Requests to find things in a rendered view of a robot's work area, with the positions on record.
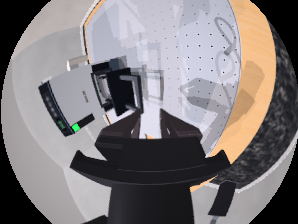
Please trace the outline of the white rectangular sheet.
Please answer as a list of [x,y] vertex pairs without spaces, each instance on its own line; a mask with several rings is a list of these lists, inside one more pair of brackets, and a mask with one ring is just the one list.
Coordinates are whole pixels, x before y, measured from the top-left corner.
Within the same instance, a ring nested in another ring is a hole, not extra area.
[[108,97],[111,99],[110,97],[110,93],[109,93],[109,89],[108,89],[108,86],[107,86],[107,81],[106,79],[99,79],[100,80],[100,84],[101,84],[101,88],[102,88],[102,91],[103,91],[103,95],[105,97]]

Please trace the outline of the white heat sealer housing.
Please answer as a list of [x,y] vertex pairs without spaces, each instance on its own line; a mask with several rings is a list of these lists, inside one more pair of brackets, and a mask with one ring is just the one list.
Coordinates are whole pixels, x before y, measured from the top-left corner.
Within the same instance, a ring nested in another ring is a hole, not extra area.
[[[100,75],[106,77],[111,103],[106,103],[102,97],[97,80]],[[72,69],[48,80],[38,89],[50,116],[65,137],[113,109],[117,117],[138,108],[141,108],[141,114],[144,113],[141,75],[131,75],[130,67],[120,69],[118,58]]]

